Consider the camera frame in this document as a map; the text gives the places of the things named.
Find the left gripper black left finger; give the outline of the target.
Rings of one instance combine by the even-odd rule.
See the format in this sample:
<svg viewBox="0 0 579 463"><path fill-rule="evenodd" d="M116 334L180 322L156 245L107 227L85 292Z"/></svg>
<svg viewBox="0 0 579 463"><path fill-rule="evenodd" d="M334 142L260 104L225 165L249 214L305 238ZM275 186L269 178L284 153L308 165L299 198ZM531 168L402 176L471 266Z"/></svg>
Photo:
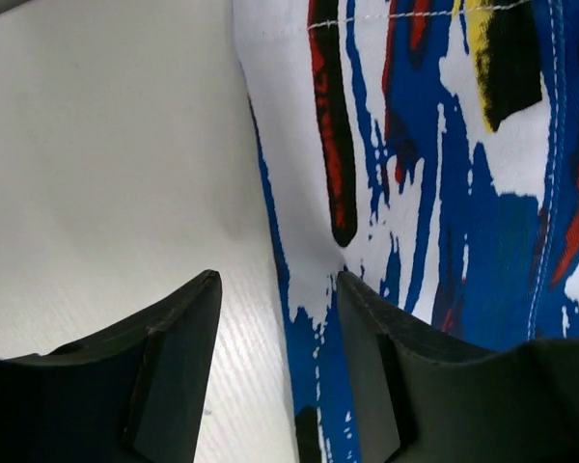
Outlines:
<svg viewBox="0 0 579 463"><path fill-rule="evenodd" d="M0 462L190 462L222 282L207 270L101 331L0 360Z"/></svg>

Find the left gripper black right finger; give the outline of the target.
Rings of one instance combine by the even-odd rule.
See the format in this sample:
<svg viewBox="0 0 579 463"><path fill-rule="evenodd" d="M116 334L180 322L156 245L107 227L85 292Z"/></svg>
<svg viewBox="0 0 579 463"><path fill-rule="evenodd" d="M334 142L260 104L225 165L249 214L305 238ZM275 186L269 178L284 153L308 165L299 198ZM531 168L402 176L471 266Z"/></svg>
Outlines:
<svg viewBox="0 0 579 463"><path fill-rule="evenodd" d="M579 340L497 353L337 283L366 462L579 462Z"/></svg>

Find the blue white red patterned trousers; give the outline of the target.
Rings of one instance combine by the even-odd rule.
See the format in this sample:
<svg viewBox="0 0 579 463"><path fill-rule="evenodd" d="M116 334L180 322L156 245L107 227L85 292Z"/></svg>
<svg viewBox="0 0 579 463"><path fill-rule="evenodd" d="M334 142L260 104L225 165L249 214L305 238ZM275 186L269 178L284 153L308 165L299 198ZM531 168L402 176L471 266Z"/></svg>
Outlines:
<svg viewBox="0 0 579 463"><path fill-rule="evenodd" d="M236 1L302 462L366 462L349 272L458 340L579 340L579 1Z"/></svg>

